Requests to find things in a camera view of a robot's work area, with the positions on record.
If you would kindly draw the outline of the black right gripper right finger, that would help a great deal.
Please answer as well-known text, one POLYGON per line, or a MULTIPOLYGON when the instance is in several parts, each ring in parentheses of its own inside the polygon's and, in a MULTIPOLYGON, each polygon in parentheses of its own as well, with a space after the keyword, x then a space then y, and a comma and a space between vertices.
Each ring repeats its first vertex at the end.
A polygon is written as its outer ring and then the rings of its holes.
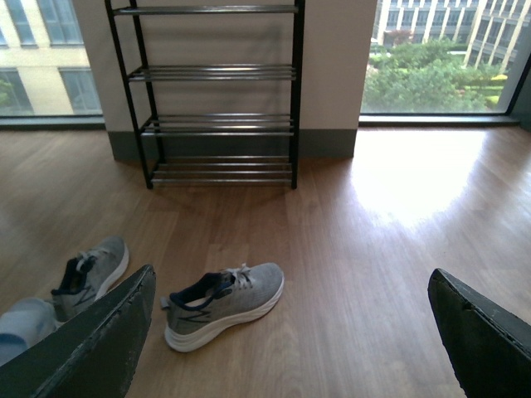
POLYGON ((432 272, 428 297, 466 396, 530 396, 529 324, 443 269, 432 272))

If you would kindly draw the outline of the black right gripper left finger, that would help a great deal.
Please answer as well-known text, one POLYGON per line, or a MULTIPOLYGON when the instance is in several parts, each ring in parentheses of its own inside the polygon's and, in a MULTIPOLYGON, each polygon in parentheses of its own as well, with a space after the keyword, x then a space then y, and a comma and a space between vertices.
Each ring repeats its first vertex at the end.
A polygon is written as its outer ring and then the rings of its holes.
POLYGON ((1 368, 3 397, 124 397, 151 324, 152 265, 1 368))

